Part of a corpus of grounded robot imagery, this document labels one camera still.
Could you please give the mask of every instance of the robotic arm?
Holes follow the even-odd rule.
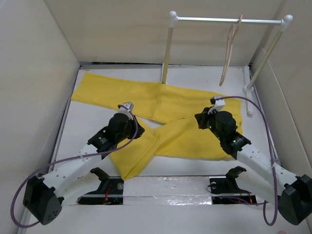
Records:
[[[132,109],[131,102],[119,106],[118,113],[110,119],[109,124],[79,151],[77,155],[81,158],[67,161],[52,172],[42,177],[34,176],[27,182],[23,204],[42,225],[52,222],[62,206],[75,204],[79,197],[96,190],[100,183],[108,180],[109,176],[97,167],[108,153],[83,156],[113,152],[123,140],[139,138],[144,129],[129,113]]]
[[[243,135],[236,131],[232,114],[221,111],[223,99],[211,99],[212,107],[196,114],[199,129],[209,128],[220,140],[223,151],[251,168],[236,167],[230,170],[240,189],[250,191],[274,205],[274,183],[270,159],[262,154]],[[312,213],[312,179],[297,176],[278,164],[273,165],[277,178],[278,210],[291,224],[298,225]]]

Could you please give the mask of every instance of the bolt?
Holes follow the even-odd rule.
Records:
[[[118,188],[119,190],[122,190],[122,189],[123,189],[123,183],[119,183],[119,184],[117,185],[117,188]]]

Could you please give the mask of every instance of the horizontal bar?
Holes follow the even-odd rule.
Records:
[[[198,21],[198,22],[216,22],[216,23],[238,23],[238,19],[222,18],[197,18],[197,17],[177,17],[178,21]],[[282,20],[263,20],[263,19],[242,19],[246,24],[263,24],[263,25],[281,25]]]

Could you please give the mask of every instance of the folded cloth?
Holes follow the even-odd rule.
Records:
[[[209,106],[210,98],[216,95],[221,94],[86,73],[72,100],[111,109],[131,101],[135,115],[165,124],[152,129],[137,118],[145,129],[144,134],[110,154],[121,177],[129,179],[140,174],[154,155],[215,160],[227,157],[209,130],[198,129],[194,117]],[[237,130],[242,133],[241,102],[236,99],[225,102],[224,110],[232,113]]]

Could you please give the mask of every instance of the white floor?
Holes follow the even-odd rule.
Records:
[[[138,81],[160,81],[161,68],[146,69],[96,69],[80,70],[76,87],[85,72],[116,78]],[[169,85],[214,91],[226,95],[244,96],[244,67],[230,67],[223,86],[219,87],[222,67],[173,66],[168,71]],[[61,136],[56,160],[75,155],[99,129],[105,126],[115,111],[103,107],[72,101],[64,131]],[[252,117],[246,114],[242,104],[244,136],[252,141],[263,153],[268,154],[268,143],[261,115],[255,111]],[[157,124],[146,121],[150,126]],[[208,161],[189,160],[155,156],[141,176],[194,176],[224,175],[229,169],[242,165],[235,160]],[[111,176],[118,176],[109,157],[99,165]],[[131,186],[131,180],[125,186]],[[269,219],[273,209],[268,206]],[[279,216],[273,227],[268,227],[262,217],[262,208],[243,205],[187,205],[187,206],[149,206],[145,203],[122,206],[68,206],[64,207],[59,217],[47,226],[37,225],[28,229],[27,234],[55,233],[272,233],[279,231],[308,234],[306,222],[299,226],[287,223]]]

